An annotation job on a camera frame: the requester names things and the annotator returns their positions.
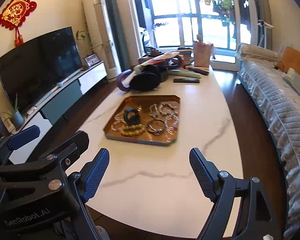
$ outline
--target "framed photo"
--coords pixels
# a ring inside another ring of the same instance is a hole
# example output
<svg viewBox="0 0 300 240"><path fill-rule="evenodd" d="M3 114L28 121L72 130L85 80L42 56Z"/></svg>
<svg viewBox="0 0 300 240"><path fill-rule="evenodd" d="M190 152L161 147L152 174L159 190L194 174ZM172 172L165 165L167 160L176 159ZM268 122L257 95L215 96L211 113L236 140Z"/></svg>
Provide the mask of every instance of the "framed photo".
<svg viewBox="0 0 300 240"><path fill-rule="evenodd" d="M99 63L101 60L98 58L97 54L94 53L90 56L87 56L84 58L85 62L89 67L92 67L93 65Z"/></svg>

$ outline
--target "coffee table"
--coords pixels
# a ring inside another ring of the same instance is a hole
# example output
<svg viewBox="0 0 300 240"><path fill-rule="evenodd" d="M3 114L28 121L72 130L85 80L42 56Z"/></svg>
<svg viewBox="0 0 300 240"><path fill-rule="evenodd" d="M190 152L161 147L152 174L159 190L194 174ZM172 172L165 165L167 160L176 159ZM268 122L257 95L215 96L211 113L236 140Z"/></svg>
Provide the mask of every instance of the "coffee table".
<svg viewBox="0 0 300 240"><path fill-rule="evenodd" d="M128 82L134 73L125 81ZM193 147L235 178L243 178L234 124L228 105L210 69L200 84L173 83L169 76L158 90L142 95L180 97L178 139L167 147L106 139L103 127L125 97L116 88L80 127L89 135L88 150L68 170L80 171L100 148L110 153L110 163L91 208L124 224L162 235L196 238L213 203L203 195L189 163ZM224 237L232 235L240 199L233 209Z"/></svg>

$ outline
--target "wooden floor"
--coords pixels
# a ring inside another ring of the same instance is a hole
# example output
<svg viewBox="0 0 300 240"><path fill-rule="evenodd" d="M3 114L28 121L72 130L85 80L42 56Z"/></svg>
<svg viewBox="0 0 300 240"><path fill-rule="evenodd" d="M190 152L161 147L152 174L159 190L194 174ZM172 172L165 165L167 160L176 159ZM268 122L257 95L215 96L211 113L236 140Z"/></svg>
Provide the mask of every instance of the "wooden floor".
<svg viewBox="0 0 300 240"><path fill-rule="evenodd" d="M262 181L283 233L287 213L286 188L270 133L252 99L237 80L237 73L216 70L214 73L225 95L236 129L244 178L250 179L256 176ZM53 126L36 148L32 158L36 159L48 148L58 145L74 134L114 88L115 84L110 83L100 84L91 89L68 110L64 119L60 119ZM184 239L149 233L117 222L91 208L89 211L95 224L104 227L111 240Z"/></svg>

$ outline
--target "tray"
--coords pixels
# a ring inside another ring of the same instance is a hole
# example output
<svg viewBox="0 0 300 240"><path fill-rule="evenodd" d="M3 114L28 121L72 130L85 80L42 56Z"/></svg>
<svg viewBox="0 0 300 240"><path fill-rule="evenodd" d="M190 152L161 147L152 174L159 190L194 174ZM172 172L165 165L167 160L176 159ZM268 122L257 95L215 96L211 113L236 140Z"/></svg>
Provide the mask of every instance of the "tray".
<svg viewBox="0 0 300 240"><path fill-rule="evenodd" d="M152 104L157 104L158 107L162 103L169 102L172 106L177 106L176 111L178 112L177 116L180 115L180 98L175 95L159 95L159 96L130 96L125 98L118 109L115 111L113 116L110 118L103 131L106 138L110 140L125 141L132 143L141 143L141 144L150 144L158 146L168 146L171 143L177 140L178 135L178 125L173 131L164 130L160 135L151 134L149 132L144 132L139 136L126 137L120 134L120 132L112 131L111 125L114 123L114 117L124 111L128 107L135 109L140 109L139 114L141 117L141 123L146 125L149 121L153 120L149 116L150 109L149 107ZM160 113L157 117L158 119L165 119L165 116L162 116Z"/></svg>

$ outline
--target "tv screen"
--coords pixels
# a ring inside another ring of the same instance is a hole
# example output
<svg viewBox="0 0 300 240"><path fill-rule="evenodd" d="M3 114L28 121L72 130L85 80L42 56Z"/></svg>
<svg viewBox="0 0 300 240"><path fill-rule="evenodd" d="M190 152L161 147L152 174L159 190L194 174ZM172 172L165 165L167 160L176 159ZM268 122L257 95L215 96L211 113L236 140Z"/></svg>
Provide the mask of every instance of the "tv screen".
<svg viewBox="0 0 300 240"><path fill-rule="evenodd" d="M58 82L81 68L72 28L53 31L16 47L0 58L0 79L10 102L18 94L24 112Z"/></svg>

